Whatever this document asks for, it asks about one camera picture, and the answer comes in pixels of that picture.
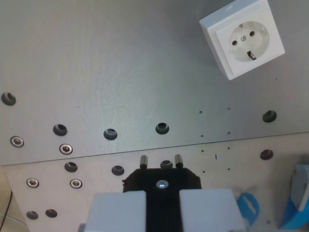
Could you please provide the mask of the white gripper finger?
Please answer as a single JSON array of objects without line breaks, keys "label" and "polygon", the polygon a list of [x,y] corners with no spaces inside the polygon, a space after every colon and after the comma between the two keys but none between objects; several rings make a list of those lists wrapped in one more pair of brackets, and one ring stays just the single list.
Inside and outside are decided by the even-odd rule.
[{"label": "white gripper finger", "polygon": [[231,189],[188,189],[179,194],[184,232],[246,231]]},{"label": "white gripper finger", "polygon": [[95,194],[85,230],[87,232],[146,231],[146,192]]}]

